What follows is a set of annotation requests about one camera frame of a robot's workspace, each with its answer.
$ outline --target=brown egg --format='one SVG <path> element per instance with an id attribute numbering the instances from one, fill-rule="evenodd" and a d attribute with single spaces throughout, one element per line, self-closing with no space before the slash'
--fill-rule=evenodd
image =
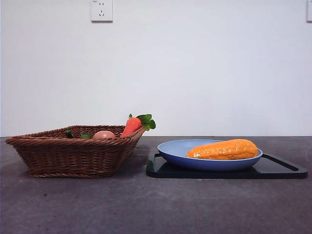
<path id="1" fill-rule="evenodd" d="M 116 138 L 116 135 L 110 131 L 99 131 L 92 137 L 93 140 L 100 140 L 106 138 Z"/>

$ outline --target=carrot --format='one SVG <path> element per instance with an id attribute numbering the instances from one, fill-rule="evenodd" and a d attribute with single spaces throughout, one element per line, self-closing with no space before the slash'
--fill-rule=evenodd
<path id="1" fill-rule="evenodd" d="M 127 120 L 126 126 L 120 135 L 120 137 L 126 137 L 131 133 L 135 132 L 141 126 L 145 128 L 146 131 L 154 129 L 156 127 L 155 121 L 152 120 L 151 114 L 139 115 L 137 117 L 132 117 L 132 114 L 129 114 L 129 119 Z"/>
<path id="2" fill-rule="evenodd" d="M 126 136 L 130 135 L 135 130 L 139 129 L 141 126 L 142 126 L 142 122 L 139 118 L 137 118 L 137 117 L 129 118 L 127 123 L 126 123 L 125 129 L 123 130 L 120 137 L 126 137 Z"/>

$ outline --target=blue bowl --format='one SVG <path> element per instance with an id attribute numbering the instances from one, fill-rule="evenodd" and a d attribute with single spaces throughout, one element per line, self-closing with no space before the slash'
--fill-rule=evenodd
<path id="1" fill-rule="evenodd" d="M 222 140 L 209 140 L 209 139 L 186 139 L 186 140 L 173 140 L 164 142 L 157 146 L 160 155 L 169 163 L 184 167 L 188 169 L 201 170 L 201 171 L 239 171 L 252 167 L 256 164 L 263 152 L 258 149 L 258 155 L 246 159 L 234 160 L 213 160 L 213 159 L 200 159 L 185 157 L 187 152 L 192 148 L 212 144 Z"/>

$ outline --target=green leaves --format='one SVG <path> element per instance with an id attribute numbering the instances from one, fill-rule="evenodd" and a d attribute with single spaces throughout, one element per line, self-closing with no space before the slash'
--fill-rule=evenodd
<path id="1" fill-rule="evenodd" d="M 155 129 L 156 124 L 155 121 L 152 119 L 151 114 L 146 114 L 146 115 L 139 115 L 137 116 L 139 120 L 142 122 L 142 126 L 149 131 L 150 129 Z"/>

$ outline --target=black serving tray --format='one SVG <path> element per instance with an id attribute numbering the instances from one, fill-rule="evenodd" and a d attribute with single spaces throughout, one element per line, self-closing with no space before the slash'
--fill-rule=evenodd
<path id="1" fill-rule="evenodd" d="M 150 155 L 146 175 L 154 178 L 196 179 L 292 179 L 306 178 L 308 171 L 280 157 L 263 154 L 251 168 L 233 172 L 190 170 L 167 162 L 160 154 Z"/>

